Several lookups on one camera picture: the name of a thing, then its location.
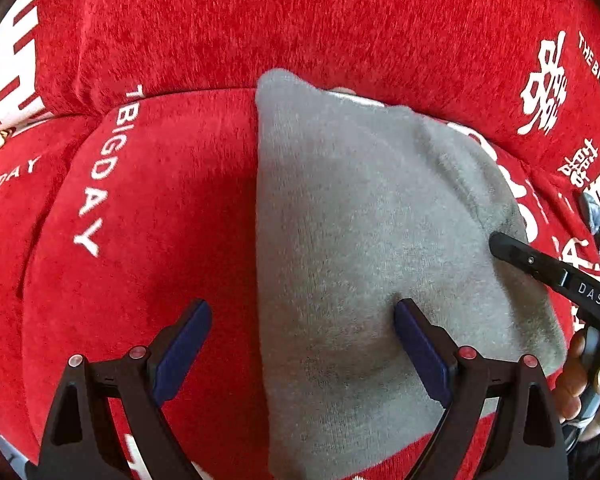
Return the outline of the grey knit garment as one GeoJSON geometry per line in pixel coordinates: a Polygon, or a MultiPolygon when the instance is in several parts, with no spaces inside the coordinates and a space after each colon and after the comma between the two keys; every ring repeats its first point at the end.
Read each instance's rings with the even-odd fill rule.
{"type": "Polygon", "coordinates": [[[355,102],[286,70],[258,82],[257,276],[268,468],[343,479],[430,434],[441,417],[393,327],[415,301],[484,356],[562,366],[545,287],[495,259],[527,237],[480,144],[406,107],[355,102]]]}

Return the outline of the red fleece blanket white print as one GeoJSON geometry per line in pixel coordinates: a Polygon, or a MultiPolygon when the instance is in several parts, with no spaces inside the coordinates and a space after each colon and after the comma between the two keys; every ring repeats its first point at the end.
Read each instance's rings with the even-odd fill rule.
{"type": "MultiPolygon", "coordinates": [[[[277,479],[258,308],[256,92],[181,93],[52,119],[1,149],[0,435],[27,458],[38,455],[70,354],[117,358],[202,298],[210,334],[166,418],[204,474],[277,479]]],[[[526,240],[600,275],[568,186],[478,132],[443,125],[494,160],[526,240]]],[[[358,474],[399,478],[425,437],[358,474]]]]}

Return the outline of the red pillow white lettering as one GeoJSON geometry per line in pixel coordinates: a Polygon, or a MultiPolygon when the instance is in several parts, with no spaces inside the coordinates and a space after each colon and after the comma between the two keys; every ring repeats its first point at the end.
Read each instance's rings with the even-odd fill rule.
{"type": "Polygon", "coordinates": [[[284,68],[459,122],[600,200],[592,0],[16,0],[0,129],[148,96],[252,87],[284,68]]]}

